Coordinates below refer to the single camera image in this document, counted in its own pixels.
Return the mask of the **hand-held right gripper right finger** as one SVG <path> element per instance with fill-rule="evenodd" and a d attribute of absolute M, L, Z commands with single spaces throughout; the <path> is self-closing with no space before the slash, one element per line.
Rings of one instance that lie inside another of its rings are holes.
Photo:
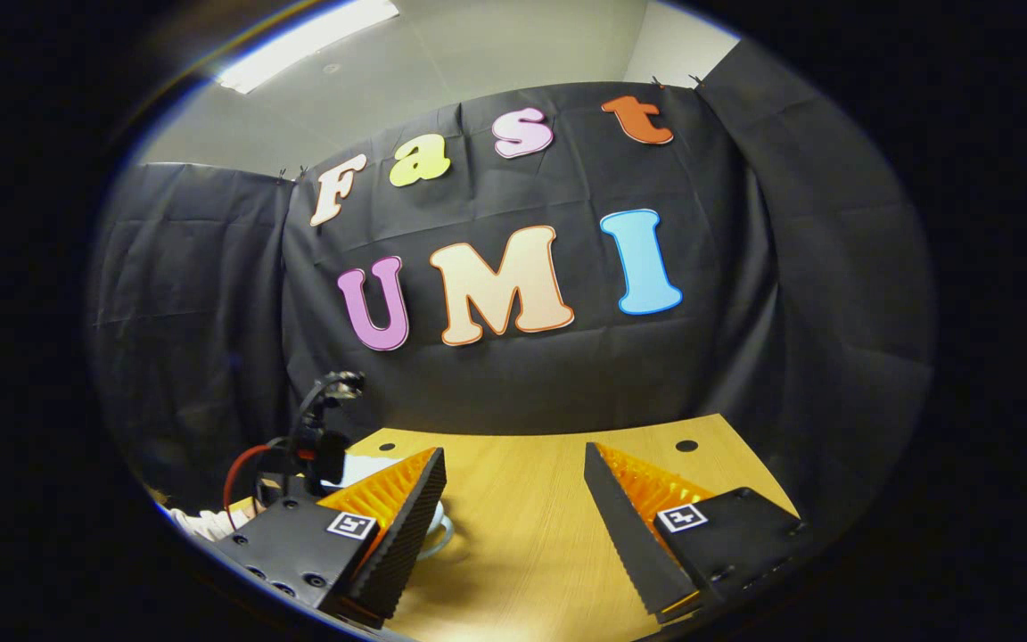
<path fill-rule="evenodd" d="M 584 482 L 644 609 L 659 624 L 718 616 L 806 557 L 806 520 L 750 487 L 713 493 L 589 442 Z"/>

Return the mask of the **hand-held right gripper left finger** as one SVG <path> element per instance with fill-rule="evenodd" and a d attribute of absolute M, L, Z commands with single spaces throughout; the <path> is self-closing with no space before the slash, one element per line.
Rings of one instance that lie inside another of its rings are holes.
<path fill-rule="evenodd" d="M 294 602 L 378 627 L 394 617 L 446 487 L 428 448 L 314 499 L 281 498 L 215 547 Z"/>

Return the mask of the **black backdrop cloth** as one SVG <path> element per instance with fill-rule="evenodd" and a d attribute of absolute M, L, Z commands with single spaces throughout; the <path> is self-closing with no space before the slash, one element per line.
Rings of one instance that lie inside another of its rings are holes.
<path fill-rule="evenodd" d="M 916 428 L 936 297 L 887 160 L 745 40 L 694 89 L 470 99 L 297 180 L 137 164 L 86 322 L 123 455 L 188 512 L 351 370 L 366 395 L 329 425 L 354 441 L 721 414 L 828 533 Z"/>

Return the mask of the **light blue suitcase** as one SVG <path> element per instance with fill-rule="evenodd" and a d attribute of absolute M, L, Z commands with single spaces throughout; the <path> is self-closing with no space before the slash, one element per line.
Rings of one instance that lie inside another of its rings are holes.
<path fill-rule="evenodd" d="M 375 473 L 387 470 L 387 468 L 398 463 L 402 463 L 402 459 L 348 454 L 345 456 L 345 473 L 343 473 L 340 482 L 335 484 L 324 483 L 324 485 L 330 484 L 335 489 L 345 489 L 350 487 L 350 485 L 370 478 Z M 417 561 L 421 562 L 427 560 L 427 558 L 436 556 L 441 549 L 446 547 L 453 537 L 454 524 L 451 517 L 446 513 L 443 501 L 440 500 L 435 512 L 433 512 L 431 524 L 429 524 L 427 532 L 425 532 L 423 547 L 417 554 Z"/>

